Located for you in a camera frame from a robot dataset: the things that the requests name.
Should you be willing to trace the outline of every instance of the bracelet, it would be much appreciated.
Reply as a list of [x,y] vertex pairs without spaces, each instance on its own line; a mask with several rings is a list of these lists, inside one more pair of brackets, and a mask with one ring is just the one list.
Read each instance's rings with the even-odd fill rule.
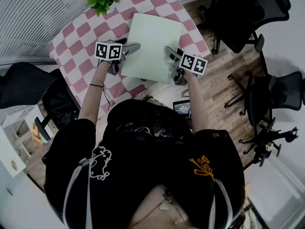
[[99,87],[103,88],[105,85],[100,86],[100,85],[96,85],[96,84],[89,84],[89,86],[99,86]]

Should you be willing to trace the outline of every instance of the white stripe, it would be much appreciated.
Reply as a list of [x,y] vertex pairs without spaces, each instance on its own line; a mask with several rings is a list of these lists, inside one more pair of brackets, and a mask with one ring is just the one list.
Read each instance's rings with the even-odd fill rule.
[[215,214],[216,214],[216,204],[215,204],[215,195],[214,195],[210,216],[209,216],[209,229],[215,228]]
[[224,195],[225,202],[227,203],[228,220],[227,220],[225,228],[229,228],[231,223],[232,223],[232,220],[233,220],[233,210],[232,210],[232,205],[231,205],[231,202],[230,202],[230,198],[228,196],[227,191],[225,190],[225,187],[224,187],[223,183],[218,179],[216,179],[216,183],[220,187],[220,189],[221,189],[221,191]]
[[66,219],[66,208],[67,208],[68,197],[69,197],[71,188],[73,186],[73,183],[76,180],[76,178],[78,177],[81,169],[82,169],[82,166],[77,166],[75,168],[75,170],[73,171],[73,174],[71,176],[70,182],[68,184],[68,187],[67,187],[67,191],[66,191],[66,195],[65,195],[65,200],[64,200],[64,203],[63,203],[63,209],[62,209],[62,219],[63,219],[63,223],[65,224],[66,227],[68,227],[68,223],[67,223],[67,219]]
[[87,213],[86,213],[86,229],[92,229],[92,217],[91,217],[91,203],[90,203],[90,173],[91,166],[89,166],[88,173],[88,185],[87,185]]

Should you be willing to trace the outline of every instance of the person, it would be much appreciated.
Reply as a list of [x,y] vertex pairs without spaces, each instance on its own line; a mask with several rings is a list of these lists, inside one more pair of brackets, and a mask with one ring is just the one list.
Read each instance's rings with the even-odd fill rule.
[[245,199],[243,167],[227,131],[208,129],[196,75],[184,75],[193,133],[174,110],[129,99],[109,112],[95,146],[110,66],[99,64],[78,120],[56,134],[44,157],[55,213],[73,229],[228,228]]

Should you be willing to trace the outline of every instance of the table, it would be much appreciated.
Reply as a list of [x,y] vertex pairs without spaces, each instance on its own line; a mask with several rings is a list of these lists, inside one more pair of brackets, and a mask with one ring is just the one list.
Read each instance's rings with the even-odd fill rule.
[[[192,19],[178,0],[120,0],[107,15],[97,17],[87,9],[63,28],[50,42],[50,57],[55,59],[76,100],[81,105],[95,72],[96,41],[128,37],[134,13],[145,13],[183,23],[179,47],[204,57],[210,52]],[[112,104],[130,99],[155,82],[107,74],[105,90]],[[101,99],[99,118],[108,113],[108,103]]]

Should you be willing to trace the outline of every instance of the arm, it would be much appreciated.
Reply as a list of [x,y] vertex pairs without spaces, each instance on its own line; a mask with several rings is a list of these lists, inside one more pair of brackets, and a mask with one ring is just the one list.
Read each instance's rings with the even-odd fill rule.
[[208,128],[209,116],[205,108],[203,96],[200,92],[200,87],[196,75],[186,72],[184,76],[187,80],[187,85],[189,88],[193,134],[195,134],[200,130]]
[[[107,70],[110,64],[102,61],[96,69],[96,72],[91,80],[91,84],[104,86]],[[95,125],[99,113],[99,107],[103,89],[99,86],[90,85],[81,105],[81,111],[78,119],[91,120]]]

